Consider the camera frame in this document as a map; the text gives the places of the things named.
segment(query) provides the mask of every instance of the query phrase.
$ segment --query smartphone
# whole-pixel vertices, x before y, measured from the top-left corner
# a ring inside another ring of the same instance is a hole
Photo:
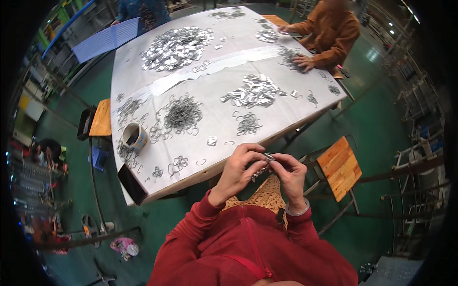
[[[118,172],[118,179],[135,204],[140,205],[148,194],[135,179],[134,175],[132,175],[129,167],[125,164],[122,165]]]

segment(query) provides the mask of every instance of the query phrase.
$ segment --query hand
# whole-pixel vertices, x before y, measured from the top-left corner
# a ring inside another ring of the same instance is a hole
[[[208,195],[210,204],[220,205],[243,190],[251,180],[251,176],[267,165],[266,156],[259,153],[265,150],[261,145],[254,143],[238,145],[232,156],[227,159],[218,184]],[[256,160],[258,161],[245,170],[249,162]]]
[[[288,33],[296,33],[296,27],[293,25],[280,25],[278,27],[279,32],[288,32]]]
[[[299,54],[297,57],[293,57],[291,59],[293,60],[293,63],[298,64],[298,67],[307,66],[304,73],[315,67],[313,59],[311,57],[307,57],[306,55]]]
[[[299,213],[307,205],[304,202],[304,181],[307,167],[293,156],[287,154],[272,154],[276,161],[270,162],[270,167],[277,172],[283,183],[283,191],[289,200],[289,209]]]

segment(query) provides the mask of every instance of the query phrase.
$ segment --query blue stool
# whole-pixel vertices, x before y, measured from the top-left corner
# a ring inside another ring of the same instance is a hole
[[[92,165],[97,170],[103,171],[108,152],[97,146],[92,146]]]

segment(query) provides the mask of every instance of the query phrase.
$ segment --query white tablecloth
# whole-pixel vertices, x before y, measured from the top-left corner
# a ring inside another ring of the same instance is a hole
[[[128,122],[138,122],[143,115],[148,114],[141,122],[146,130],[156,123],[156,112],[169,102],[172,94],[180,97],[188,92],[196,102],[202,103],[200,109],[203,119],[197,124],[199,132],[196,136],[173,134],[171,138],[160,139],[155,144],[147,144],[138,153],[136,158],[138,164],[132,172],[149,194],[154,194],[229,157],[238,144],[259,142],[346,97],[339,84],[325,70],[315,69],[304,75],[280,65],[282,56],[278,56],[279,45],[300,48],[303,54],[310,55],[310,53],[290,36],[280,36],[277,44],[257,40],[255,34],[261,29],[261,24],[255,19],[260,19],[262,16],[246,7],[241,8],[246,16],[228,21],[216,20],[208,15],[212,11],[232,12],[232,8],[203,11],[173,20],[132,40],[116,51],[111,85],[111,126],[114,150],[116,150],[122,132],[122,126],[119,126],[117,121],[117,109],[128,98],[140,98],[145,101],[135,114],[128,118]],[[202,58],[197,62],[193,61],[190,66],[172,72],[143,71],[141,69],[143,62],[139,54],[150,46],[154,37],[171,28],[185,26],[214,30],[215,39],[210,41],[211,45],[206,47]],[[227,42],[220,42],[219,39],[222,37],[228,38]],[[214,50],[213,46],[217,44],[222,44],[223,48]],[[212,62],[208,69],[193,73],[192,68],[202,65],[205,60]],[[322,78],[318,74],[319,71],[324,72],[328,78]],[[296,99],[289,95],[287,97],[277,96],[275,103],[268,108],[255,106],[248,110],[232,106],[230,102],[222,103],[219,100],[227,92],[243,85],[244,75],[259,73],[270,77],[281,90],[288,94],[297,90],[298,94],[303,97]],[[331,93],[328,89],[329,85],[339,88],[340,94]],[[118,102],[116,99],[120,93],[124,94],[124,99]],[[317,106],[308,101],[307,96],[310,93],[317,99]],[[262,127],[256,134],[237,136],[239,122],[232,117],[234,111],[238,111],[236,115],[254,113]],[[218,138],[216,146],[207,145],[209,136]],[[225,145],[227,141],[234,141],[235,144]],[[188,158],[189,164],[179,174],[171,177],[167,172],[168,165],[178,156]],[[119,170],[124,162],[118,154],[115,154],[115,161]],[[205,163],[201,166],[196,165],[196,163],[202,164],[203,162]],[[154,178],[152,176],[156,166],[164,170],[162,177]],[[123,193],[126,203],[132,204],[132,199],[124,189]]]

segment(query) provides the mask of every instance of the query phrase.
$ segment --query bracelet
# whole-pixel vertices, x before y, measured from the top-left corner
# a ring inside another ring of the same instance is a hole
[[[306,199],[306,198],[304,198],[304,201],[305,201],[305,204],[307,205],[307,207],[306,207],[303,211],[298,212],[298,213],[293,213],[291,210],[289,210],[289,203],[287,203],[287,204],[286,204],[286,207],[285,207],[285,212],[286,212],[287,214],[289,214],[290,216],[300,216],[300,215],[305,214],[305,213],[309,210],[309,208],[310,208],[310,202],[309,202],[309,200]]]

